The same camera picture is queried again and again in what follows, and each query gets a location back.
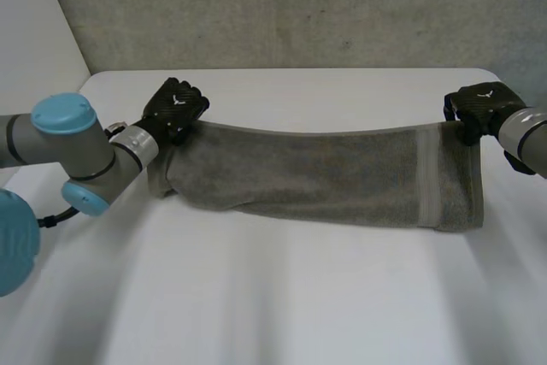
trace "towel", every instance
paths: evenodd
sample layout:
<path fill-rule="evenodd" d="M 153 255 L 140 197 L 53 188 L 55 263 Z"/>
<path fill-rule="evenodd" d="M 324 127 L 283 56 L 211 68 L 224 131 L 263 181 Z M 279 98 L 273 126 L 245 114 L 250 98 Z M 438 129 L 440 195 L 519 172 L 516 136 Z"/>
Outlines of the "towel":
<path fill-rule="evenodd" d="M 268 132 L 197 121 L 148 166 L 150 191 L 209 210 L 371 227 L 480 227 L 479 146 L 451 121 L 366 132 Z"/>

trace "white wall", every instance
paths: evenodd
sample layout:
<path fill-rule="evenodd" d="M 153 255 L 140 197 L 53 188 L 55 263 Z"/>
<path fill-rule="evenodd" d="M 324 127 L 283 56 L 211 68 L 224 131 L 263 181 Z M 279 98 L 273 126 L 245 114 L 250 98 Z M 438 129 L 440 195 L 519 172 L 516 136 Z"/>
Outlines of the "white wall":
<path fill-rule="evenodd" d="M 88 78 L 57 0 L 0 0 L 0 115 L 28 112 L 51 94 L 78 91 Z M 0 170 L 0 187 L 13 172 Z M 30 288 L 0 300 L 0 345 Z"/>

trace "wall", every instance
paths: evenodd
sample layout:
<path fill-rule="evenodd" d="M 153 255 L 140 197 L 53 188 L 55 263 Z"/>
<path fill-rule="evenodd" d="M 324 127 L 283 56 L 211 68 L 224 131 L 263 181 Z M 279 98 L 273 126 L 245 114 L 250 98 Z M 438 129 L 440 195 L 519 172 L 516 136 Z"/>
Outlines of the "wall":
<path fill-rule="evenodd" d="M 0 115 L 28 112 L 48 95 L 78 91 L 88 78 L 57 0 L 0 0 Z M 0 170 L 0 187 L 13 172 Z M 40 261 L 55 239 L 55 230 L 44 233 Z M 39 276 L 40 263 L 20 290 L 0 299 L 0 345 Z"/>
<path fill-rule="evenodd" d="M 93 73 L 486 68 L 538 101 L 547 0 L 60 0 Z"/>

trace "robotic arm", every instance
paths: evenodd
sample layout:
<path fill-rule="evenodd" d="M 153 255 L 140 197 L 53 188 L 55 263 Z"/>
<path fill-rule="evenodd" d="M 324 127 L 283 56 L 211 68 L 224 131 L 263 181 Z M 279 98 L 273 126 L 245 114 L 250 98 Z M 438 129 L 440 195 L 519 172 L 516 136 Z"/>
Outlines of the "robotic arm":
<path fill-rule="evenodd" d="M 109 142 L 85 97 L 56 95 L 31 114 L 0 116 L 0 168 L 59 162 L 70 178 L 63 198 L 84 214 L 101 215 L 163 145 L 182 142 L 208 107 L 196 87 L 168 79 L 142 119 Z"/>
<path fill-rule="evenodd" d="M 53 227 L 78 211 L 101 215 L 162 146 L 183 143 L 189 125 L 208 107 L 196 87 L 170 78 L 146 104 L 141 120 L 111 141 L 80 94 L 47 98 L 30 114 L 0 116 L 0 168 L 61 163 L 69 177 L 62 197 L 72 206 L 37 221 L 22 198 L 0 189 L 0 297 L 31 273 L 39 227 Z"/>
<path fill-rule="evenodd" d="M 527 107 L 505 84 L 480 83 L 448 94 L 444 116 L 463 122 L 463 143 L 494 136 L 514 170 L 547 178 L 547 110 Z"/>

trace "white table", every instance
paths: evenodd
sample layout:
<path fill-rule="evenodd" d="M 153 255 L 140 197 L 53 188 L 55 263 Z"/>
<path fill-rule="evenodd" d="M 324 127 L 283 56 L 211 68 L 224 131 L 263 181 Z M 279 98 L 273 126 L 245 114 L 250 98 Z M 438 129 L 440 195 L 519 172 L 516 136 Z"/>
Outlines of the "white table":
<path fill-rule="evenodd" d="M 203 117 L 334 132 L 443 120 L 478 69 L 109 72 L 81 92 L 104 126 L 135 121 L 168 76 L 209 97 Z M 282 221 L 151 198 L 141 176 L 103 217 L 44 234 L 6 364 L 547 363 L 547 183 L 483 142 L 485 226 L 466 234 Z M 63 209 L 58 165 L 6 188 Z M 8 302 L 0 301 L 0 309 Z"/>

